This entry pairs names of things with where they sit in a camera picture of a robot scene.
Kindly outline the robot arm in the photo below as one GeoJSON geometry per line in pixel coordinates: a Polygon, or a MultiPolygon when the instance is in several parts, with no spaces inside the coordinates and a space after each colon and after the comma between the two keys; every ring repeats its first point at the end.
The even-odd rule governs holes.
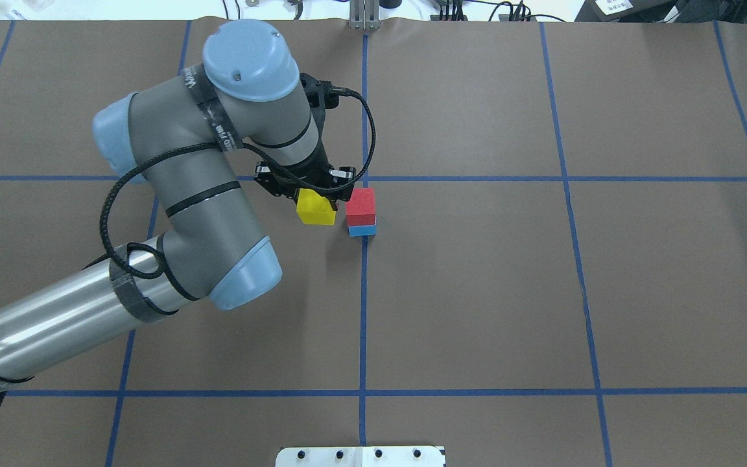
{"type": "Polygon", "coordinates": [[[229,154],[257,156],[252,180],[276,198],[350,200],[361,169],[324,145],[326,112],[361,92],[303,72],[284,32],[222,24],[200,59],[133,91],[92,121],[116,180],[102,201],[103,252],[72,275],[0,307],[0,398],[36,376],[193,302],[248,304],[282,279],[270,234],[229,154]]]}

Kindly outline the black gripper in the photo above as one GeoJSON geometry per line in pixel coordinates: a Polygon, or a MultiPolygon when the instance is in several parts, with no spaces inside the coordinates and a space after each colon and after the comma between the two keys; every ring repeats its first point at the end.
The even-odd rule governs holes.
{"type": "Polygon", "coordinates": [[[308,157],[290,165],[284,165],[280,157],[271,156],[267,147],[256,145],[254,152],[261,157],[254,180],[270,195],[296,200],[299,190],[307,188],[332,202],[350,201],[356,169],[353,166],[334,168],[324,144],[317,143],[308,157]]]}

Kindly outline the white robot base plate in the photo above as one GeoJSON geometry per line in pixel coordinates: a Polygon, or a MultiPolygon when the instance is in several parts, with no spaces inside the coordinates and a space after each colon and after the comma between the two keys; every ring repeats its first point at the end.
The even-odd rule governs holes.
{"type": "Polygon", "coordinates": [[[276,466],[446,466],[438,446],[326,446],[282,449],[276,466]]]}

